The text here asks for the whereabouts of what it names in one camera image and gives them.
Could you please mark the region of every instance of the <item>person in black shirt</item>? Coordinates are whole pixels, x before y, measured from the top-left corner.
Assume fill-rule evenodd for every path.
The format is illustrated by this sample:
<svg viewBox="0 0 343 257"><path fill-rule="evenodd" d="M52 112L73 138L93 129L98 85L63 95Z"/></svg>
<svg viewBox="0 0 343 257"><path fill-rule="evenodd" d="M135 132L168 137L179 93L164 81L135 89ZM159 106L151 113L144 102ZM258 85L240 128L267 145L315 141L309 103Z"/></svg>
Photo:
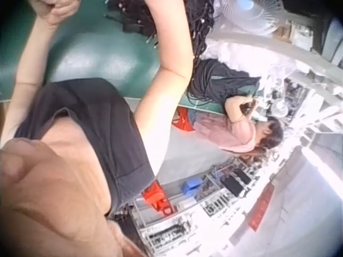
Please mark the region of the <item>person in black shirt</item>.
<svg viewBox="0 0 343 257"><path fill-rule="evenodd" d="M80 0L30 0L37 15L1 137L0 227L14 256L143 256L106 217L158 173L193 66L183 0L145 2L160 69L133 114L101 78L41 87L53 36Z"/></svg>

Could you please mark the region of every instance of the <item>electric fan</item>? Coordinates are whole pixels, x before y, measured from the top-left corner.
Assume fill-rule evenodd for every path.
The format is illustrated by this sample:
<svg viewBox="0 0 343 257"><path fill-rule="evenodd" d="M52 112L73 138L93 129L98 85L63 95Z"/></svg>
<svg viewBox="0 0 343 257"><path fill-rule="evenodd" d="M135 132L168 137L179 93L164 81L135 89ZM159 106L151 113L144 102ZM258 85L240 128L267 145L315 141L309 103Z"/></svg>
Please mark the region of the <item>electric fan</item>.
<svg viewBox="0 0 343 257"><path fill-rule="evenodd" d="M285 10L282 0L221 0L221 9L239 29L256 35L274 32Z"/></svg>

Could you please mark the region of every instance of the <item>red object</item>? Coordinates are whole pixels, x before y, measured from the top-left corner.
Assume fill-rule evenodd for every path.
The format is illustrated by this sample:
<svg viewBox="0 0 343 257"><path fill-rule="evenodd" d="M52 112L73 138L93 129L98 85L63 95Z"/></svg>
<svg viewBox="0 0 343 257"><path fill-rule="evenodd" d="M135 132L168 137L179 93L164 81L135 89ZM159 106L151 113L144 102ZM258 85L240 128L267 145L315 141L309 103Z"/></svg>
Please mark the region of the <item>red object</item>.
<svg viewBox="0 0 343 257"><path fill-rule="evenodd" d="M166 216L174 213L165 192L157 180L143 191L142 196L145 199L145 202L152 206L156 211L161 211Z"/></svg>
<svg viewBox="0 0 343 257"><path fill-rule="evenodd" d="M257 200L256 204L252 209L252 218L249 222L249 226L254 230L257 231L258 227L260 226L262 219L267 211L269 203L272 199L272 195L274 192L275 187L273 184L269 183L263 190L263 193Z"/></svg>
<svg viewBox="0 0 343 257"><path fill-rule="evenodd" d="M194 131L193 126L188 120L188 109L186 107L178 106L176 112L179 115L179 118L173 120L172 124L180 130L184 131Z"/></svg>

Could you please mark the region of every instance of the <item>pink shirt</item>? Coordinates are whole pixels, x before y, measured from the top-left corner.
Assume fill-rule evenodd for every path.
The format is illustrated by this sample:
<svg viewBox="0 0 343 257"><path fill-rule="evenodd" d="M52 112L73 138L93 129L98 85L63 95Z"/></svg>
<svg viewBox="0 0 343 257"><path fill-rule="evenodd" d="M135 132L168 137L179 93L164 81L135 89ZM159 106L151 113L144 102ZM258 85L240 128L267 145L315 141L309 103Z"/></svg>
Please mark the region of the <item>pink shirt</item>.
<svg viewBox="0 0 343 257"><path fill-rule="evenodd" d="M245 116L238 122L230 123L224 115L198 112L194 129L197 135L220 149L246 153L255 147L255 126Z"/></svg>

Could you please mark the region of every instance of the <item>shirt sleeve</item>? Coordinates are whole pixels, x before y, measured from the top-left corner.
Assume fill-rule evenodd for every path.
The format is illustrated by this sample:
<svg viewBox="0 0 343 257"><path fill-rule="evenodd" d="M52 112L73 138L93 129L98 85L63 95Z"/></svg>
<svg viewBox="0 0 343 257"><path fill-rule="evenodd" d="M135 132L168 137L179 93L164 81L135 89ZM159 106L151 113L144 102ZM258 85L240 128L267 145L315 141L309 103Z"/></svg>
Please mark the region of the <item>shirt sleeve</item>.
<svg viewBox="0 0 343 257"><path fill-rule="evenodd" d="M228 121L228 129L231 134L243 145L248 144L255 135L255 127L253 123L243 116L240 120L230 123Z"/></svg>

